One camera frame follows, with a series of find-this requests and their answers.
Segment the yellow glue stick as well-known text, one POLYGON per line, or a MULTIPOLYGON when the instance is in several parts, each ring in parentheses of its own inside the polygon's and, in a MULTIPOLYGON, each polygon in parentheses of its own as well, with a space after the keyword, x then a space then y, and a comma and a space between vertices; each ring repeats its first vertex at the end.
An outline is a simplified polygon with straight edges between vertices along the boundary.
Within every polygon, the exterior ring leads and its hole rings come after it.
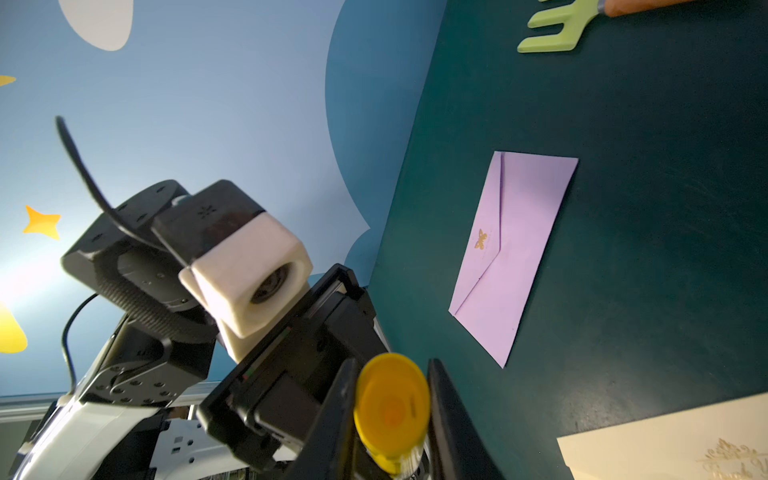
POLYGON ((353 410, 368 455, 393 479, 408 479, 420 466, 431 416, 422 370, 397 353, 380 354, 363 367, 353 410))

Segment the purple envelope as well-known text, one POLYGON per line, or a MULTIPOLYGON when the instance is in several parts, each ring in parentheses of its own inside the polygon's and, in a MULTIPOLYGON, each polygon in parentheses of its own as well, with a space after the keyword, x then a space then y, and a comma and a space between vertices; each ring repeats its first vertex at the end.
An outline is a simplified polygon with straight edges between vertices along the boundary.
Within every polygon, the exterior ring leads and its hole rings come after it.
POLYGON ((501 367, 578 160, 496 151, 449 313, 501 367))

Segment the cream yellow envelope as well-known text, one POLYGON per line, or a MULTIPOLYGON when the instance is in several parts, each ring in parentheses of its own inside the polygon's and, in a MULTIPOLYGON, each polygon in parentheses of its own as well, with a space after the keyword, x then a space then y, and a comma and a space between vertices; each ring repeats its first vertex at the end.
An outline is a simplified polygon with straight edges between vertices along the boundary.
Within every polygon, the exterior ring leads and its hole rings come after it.
POLYGON ((557 439, 575 479, 765 479, 767 395, 557 439))

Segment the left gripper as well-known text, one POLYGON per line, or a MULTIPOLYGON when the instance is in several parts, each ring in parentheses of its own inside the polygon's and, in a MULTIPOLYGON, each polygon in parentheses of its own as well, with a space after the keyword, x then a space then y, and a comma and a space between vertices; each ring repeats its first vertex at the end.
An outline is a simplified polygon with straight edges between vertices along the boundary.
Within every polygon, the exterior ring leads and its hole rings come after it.
MULTIPOLYGON (((388 350, 375 318, 354 272, 334 265, 203 400, 202 427, 267 478, 353 479, 358 363, 388 350), (286 452, 300 452, 290 466, 286 452)), ((427 379, 432 478, 502 480, 439 359, 427 379)))

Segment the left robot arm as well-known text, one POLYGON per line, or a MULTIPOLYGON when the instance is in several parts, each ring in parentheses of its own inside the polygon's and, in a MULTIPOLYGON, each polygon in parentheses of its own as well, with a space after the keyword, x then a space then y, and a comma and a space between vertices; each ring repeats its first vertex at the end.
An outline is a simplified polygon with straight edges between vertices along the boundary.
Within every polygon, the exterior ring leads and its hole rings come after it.
POLYGON ((501 477, 443 364, 377 389, 367 290, 340 264, 310 284, 302 243, 230 181, 103 204, 62 264, 123 318, 14 479, 501 477))

